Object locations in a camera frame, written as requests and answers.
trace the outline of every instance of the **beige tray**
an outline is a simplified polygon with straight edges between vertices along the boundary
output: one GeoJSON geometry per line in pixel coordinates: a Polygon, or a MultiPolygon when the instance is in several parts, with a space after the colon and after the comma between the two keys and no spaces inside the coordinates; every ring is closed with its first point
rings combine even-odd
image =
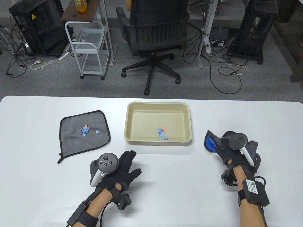
{"type": "Polygon", "coordinates": [[[189,107],[185,103],[132,102],[127,107],[124,137],[132,142],[187,143],[192,139],[189,107]],[[166,127],[160,140],[157,130],[166,127]]]}

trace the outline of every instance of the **black glove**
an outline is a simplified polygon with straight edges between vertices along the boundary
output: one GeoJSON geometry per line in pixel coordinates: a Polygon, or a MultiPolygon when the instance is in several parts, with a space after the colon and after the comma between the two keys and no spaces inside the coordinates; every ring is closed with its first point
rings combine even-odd
{"type": "Polygon", "coordinates": [[[102,181],[96,188],[100,186],[109,190],[114,187],[116,183],[120,183],[122,186],[122,190],[120,190],[120,192],[124,192],[125,188],[123,187],[122,182],[125,182],[127,186],[129,186],[130,183],[142,173],[141,169],[135,169],[131,173],[128,172],[136,154],[137,153],[133,150],[124,152],[119,158],[119,166],[117,170],[103,177],[102,181]]]}
{"type": "Polygon", "coordinates": [[[229,138],[234,134],[236,133],[232,131],[228,131],[223,135],[223,137],[218,138],[211,131],[208,131],[205,136],[204,146],[208,151],[212,153],[216,152],[222,158],[223,165],[226,165],[228,169],[227,176],[229,176],[230,174],[233,175],[233,168],[237,166],[242,166],[245,175],[249,179],[253,180],[254,175],[260,166],[261,158],[257,153],[255,153],[257,165],[254,167],[248,163],[245,156],[242,155],[239,150],[231,149],[229,146],[229,138]]]}

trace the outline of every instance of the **chair backrest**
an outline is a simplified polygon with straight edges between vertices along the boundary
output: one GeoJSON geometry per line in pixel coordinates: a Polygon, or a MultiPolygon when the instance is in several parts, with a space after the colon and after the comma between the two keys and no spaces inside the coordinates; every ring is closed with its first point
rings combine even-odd
{"type": "Polygon", "coordinates": [[[136,27],[139,51],[186,43],[188,0],[132,0],[130,24],[136,27]]]}

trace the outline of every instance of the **white controller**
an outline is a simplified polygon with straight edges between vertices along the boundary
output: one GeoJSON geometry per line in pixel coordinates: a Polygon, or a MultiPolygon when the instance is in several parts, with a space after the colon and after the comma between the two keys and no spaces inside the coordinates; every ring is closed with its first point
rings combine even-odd
{"type": "Polygon", "coordinates": [[[245,156],[246,160],[251,166],[257,165],[257,159],[255,157],[256,149],[258,146],[257,142],[248,142],[248,138],[245,134],[237,133],[229,139],[229,146],[233,150],[239,150],[241,154],[245,156]]]}
{"type": "Polygon", "coordinates": [[[91,186],[96,187],[106,174],[116,171],[119,165],[117,156],[105,153],[91,163],[91,186]]]}

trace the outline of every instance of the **forearm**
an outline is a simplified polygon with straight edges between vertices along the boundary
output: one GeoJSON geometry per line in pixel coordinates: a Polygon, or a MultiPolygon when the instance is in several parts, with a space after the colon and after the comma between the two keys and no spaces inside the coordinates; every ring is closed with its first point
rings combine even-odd
{"type": "MultiPolygon", "coordinates": [[[[239,191],[243,189],[242,181],[247,178],[241,166],[234,168],[239,191]]],[[[240,205],[240,226],[241,227],[265,227],[263,217],[257,205],[250,204],[246,199],[240,205]]]]}
{"type": "MultiPolygon", "coordinates": [[[[116,184],[116,188],[121,190],[121,185],[116,184]]],[[[112,194],[107,190],[104,189],[91,203],[89,204],[86,212],[90,215],[94,216],[95,218],[99,217],[100,213],[102,212],[105,205],[112,199],[112,194]]],[[[76,222],[73,227],[85,227],[79,222],[76,222]]]]}

